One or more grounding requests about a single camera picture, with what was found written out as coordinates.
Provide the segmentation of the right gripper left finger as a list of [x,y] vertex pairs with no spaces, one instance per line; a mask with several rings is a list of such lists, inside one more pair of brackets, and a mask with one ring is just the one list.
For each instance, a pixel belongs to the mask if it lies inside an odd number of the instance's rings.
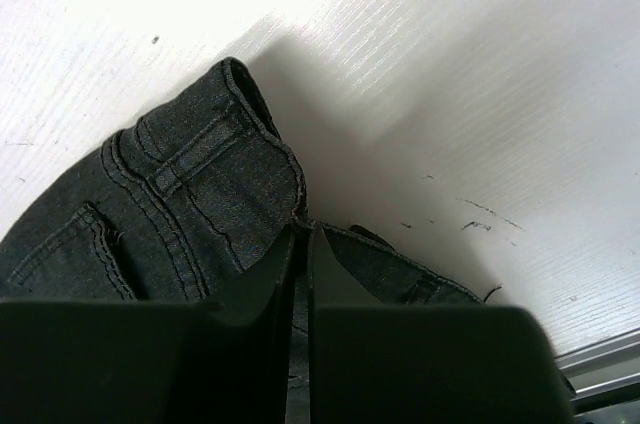
[[280,423],[295,234],[196,303],[1,306],[5,423]]

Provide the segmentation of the black denim trousers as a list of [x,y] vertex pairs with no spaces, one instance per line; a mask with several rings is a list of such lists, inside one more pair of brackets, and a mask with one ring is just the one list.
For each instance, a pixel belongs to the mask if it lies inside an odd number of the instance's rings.
[[64,172],[1,242],[8,301],[196,303],[295,234],[287,399],[308,393],[311,235],[394,305],[482,305],[371,237],[309,218],[303,172],[242,62],[215,64]]

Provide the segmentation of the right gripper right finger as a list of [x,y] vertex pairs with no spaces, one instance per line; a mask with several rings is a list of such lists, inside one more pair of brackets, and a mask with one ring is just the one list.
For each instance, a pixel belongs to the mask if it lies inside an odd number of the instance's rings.
[[394,305],[311,235],[314,423],[569,423],[566,386],[536,320],[518,307]]

